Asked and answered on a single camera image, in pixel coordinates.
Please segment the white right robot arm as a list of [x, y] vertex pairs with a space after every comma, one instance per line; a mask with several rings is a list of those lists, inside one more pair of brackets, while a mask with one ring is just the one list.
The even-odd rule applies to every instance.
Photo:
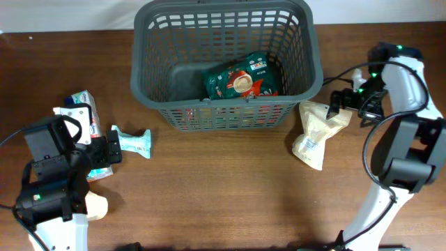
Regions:
[[329, 250], [382, 250], [380, 241], [397, 213], [445, 165], [445, 119], [429, 94], [423, 60], [418, 49], [379, 43], [364, 63], [369, 79], [353, 66], [351, 87], [330, 96], [327, 119], [349, 109], [371, 127], [362, 149], [371, 187]]

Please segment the San Remo spaghetti packet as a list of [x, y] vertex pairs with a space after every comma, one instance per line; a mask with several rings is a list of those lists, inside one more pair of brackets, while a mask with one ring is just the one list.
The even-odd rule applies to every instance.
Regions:
[[161, 109], [160, 113], [181, 131], [272, 128], [280, 124], [295, 105], [248, 105]]

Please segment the green Nescafe coffee bag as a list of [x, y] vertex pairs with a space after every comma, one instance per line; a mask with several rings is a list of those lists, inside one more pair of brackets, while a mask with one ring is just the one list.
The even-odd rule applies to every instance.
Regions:
[[240, 62], [202, 76], [211, 100], [279, 95], [272, 68], [262, 52], [253, 52]]

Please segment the grey plastic basket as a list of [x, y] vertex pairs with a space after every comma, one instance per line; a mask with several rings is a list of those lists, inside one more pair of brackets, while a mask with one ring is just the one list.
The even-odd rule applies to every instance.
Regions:
[[[211, 100], [204, 72], [262, 52], [278, 96]], [[323, 84], [313, 14], [303, 0], [152, 1], [134, 18], [130, 88], [161, 109], [297, 105]]]

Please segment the Kleenex tissue multipack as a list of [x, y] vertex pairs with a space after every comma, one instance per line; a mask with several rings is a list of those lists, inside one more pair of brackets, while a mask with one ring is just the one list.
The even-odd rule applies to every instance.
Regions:
[[[77, 104], [87, 104], [91, 111], [91, 122], [90, 122], [90, 136], [91, 138], [97, 138], [103, 136], [103, 133], [100, 129], [100, 119], [98, 118], [97, 109], [95, 106], [95, 100], [93, 96], [87, 91], [80, 91], [78, 93], [74, 93], [64, 100], [64, 105], [77, 105]], [[113, 174], [112, 167], [109, 165], [108, 167], [101, 169], [92, 169], [89, 175], [87, 176], [87, 181], [97, 181], [102, 178], [106, 178]]]

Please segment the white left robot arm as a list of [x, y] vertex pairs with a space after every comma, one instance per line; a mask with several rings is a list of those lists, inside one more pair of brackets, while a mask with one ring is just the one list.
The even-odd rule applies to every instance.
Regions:
[[87, 176], [122, 161], [115, 130], [85, 145], [80, 143], [81, 132], [69, 133], [67, 122], [81, 125], [56, 115], [23, 129], [33, 159], [24, 168], [12, 212], [38, 250], [87, 250]]

